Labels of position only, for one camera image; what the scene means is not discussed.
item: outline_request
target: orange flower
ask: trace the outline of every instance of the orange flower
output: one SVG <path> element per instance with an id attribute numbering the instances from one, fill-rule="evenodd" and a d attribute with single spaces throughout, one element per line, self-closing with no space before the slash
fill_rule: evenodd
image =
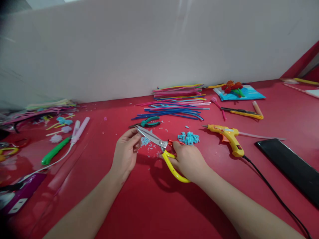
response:
<path id="1" fill-rule="evenodd" d="M 237 82 L 235 85 L 238 86 L 238 88 L 239 88 L 239 87 L 241 87 L 242 84 L 240 82 Z"/>
<path id="2" fill-rule="evenodd" d="M 227 85 L 228 85 L 228 87 L 232 87 L 232 86 L 235 85 L 235 84 L 234 84 L 233 81 L 227 81 Z"/>

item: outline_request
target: hand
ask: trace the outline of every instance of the hand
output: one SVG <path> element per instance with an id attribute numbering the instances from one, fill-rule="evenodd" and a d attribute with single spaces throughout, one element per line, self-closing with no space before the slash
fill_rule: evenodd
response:
<path id="1" fill-rule="evenodd" d="M 123 183 L 135 166 L 136 154 L 142 144 L 141 137 L 137 129 L 133 128 L 126 131 L 116 143 L 110 172 L 121 176 Z"/>
<path id="2" fill-rule="evenodd" d="M 180 171 L 188 180 L 199 183 L 210 167 L 205 162 L 202 154 L 192 145 L 181 145 L 173 142 L 176 159 L 169 158 L 174 168 Z"/>

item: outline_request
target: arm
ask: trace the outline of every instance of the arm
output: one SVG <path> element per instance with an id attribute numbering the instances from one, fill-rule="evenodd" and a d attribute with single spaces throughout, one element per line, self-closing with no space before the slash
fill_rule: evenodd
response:
<path id="1" fill-rule="evenodd" d="M 304 238 L 215 173 L 195 146 L 173 143 L 172 165 L 196 183 L 220 207 L 242 239 Z"/>
<path id="2" fill-rule="evenodd" d="M 127 131 L 116 143 L 110 172 L 79 204 L 68 212 L 44 239 L 94 238 L 105 220 L 116 196 L 135 166 L 141 136 Z"/>

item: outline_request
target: forearm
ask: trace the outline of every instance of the forearm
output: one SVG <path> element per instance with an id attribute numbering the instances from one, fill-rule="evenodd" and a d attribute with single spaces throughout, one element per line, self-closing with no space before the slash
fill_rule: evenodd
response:
<path id="1" fill-rule="evenodd" d="M 44 238 L 94 238 L 121 190 L 122 184 L 122 178 L 109 172 L 90 194 L 68 212 Z"/>
<path id="2" fill-rule="evenodd" d="M 198 183 L 243 239 L 304 238 L 277 216 L 208 169 Z"/>

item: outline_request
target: white cord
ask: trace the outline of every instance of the white cord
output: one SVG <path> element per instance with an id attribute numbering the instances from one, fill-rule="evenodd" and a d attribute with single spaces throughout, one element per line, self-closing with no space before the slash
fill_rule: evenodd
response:
<path id="1" fill-rule="evenodd" d="M 64 159 L 64 158 L 69 154 L 69 152 L 71 151 L 71 148 L 73 147 L 73 145 L 74 145 L 74 143 L 71 143 L 71 145 L 70 145 L 70 147 L 69 147 L 69 150 L 68 150 L 68 151 L 66 152 L 66 154 L 65 154 L 62 158 L 60 158 L 58 161 L 56 161 L 56 162 L 53 163 L 53 164 L 50 164 L 50 165 L 48 165 L 48 166 L 46 166 L 46 167 L 44 167 L 44 168 L 41 168 L 41 169 L 39 169 L 39 170 L 37 170 L 37 171 L 35 171 L 35 172 L 33 172 L 33 173 L 31 173 L 31 174 L 25 176 L 25 177 L 24 177 L 23 179 L 21 179 L 18 183 L 21 183 L 21 182 L 23 182 L 24 180 L 26 180 L 27 178 L 29 178 L 30 176 L 34 175 L 35 173 L 37 173 L 37 172 L 39 172 L 39 171 L 41 171 L 41 170 L 44 170 L 44 169 L 46 169 L 46 168 L 48 168 L 48 167 L 51 167 L 52 165 L 55 165 L 56 163 L 60 162 L 62 159 Z"/>

